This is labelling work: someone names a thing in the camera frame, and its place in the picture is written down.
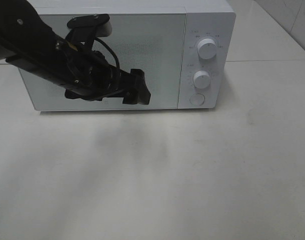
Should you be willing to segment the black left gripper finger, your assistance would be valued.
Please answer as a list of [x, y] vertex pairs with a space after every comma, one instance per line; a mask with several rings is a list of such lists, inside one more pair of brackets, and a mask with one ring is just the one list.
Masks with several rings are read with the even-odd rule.
[[138, 92], [138, 95], [140, 98], [148, 98], [149, 97], [149, 90], [146, 85], [145, 80], [145, 73], [141, 69], [132, 68], [130, 70], [130, 73], [135, 75], [136, 77], [136, 83], [135, 83], [135, 89]]
[[135, 89], [129, 90], [125, 93], [122, 103], [124, 105], [148, 105], [150, 103], [151, 93], [144, 89], [137, 91]]

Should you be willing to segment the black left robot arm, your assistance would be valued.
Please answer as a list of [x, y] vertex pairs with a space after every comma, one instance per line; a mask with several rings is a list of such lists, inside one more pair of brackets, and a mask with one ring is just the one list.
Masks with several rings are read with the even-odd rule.
[[121, 98], [126, 105], [148, 105], [151, 93], [141, 69], [111, 65], [95, 42], [111, 34], [106, 13], [72, 18], [60, 37], [26, 0], [0, 0], [0, 60], [64, 88], [67, 99]]

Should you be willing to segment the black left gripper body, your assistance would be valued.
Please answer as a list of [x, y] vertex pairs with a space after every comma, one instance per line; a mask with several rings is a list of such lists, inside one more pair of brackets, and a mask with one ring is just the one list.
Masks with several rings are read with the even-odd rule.
[[120, 68], [120, 61], [111, 49], [115, 65], [97, 50], [75, 52], [67, 57], [67, 68], [74, 75], [73, 87], [65, 90], [64, 96], [70, 100], [81, 99], [88, 102], [102, 101], [104, 98], [124, 98], [125, 93], [135, 90], [135, 75]]

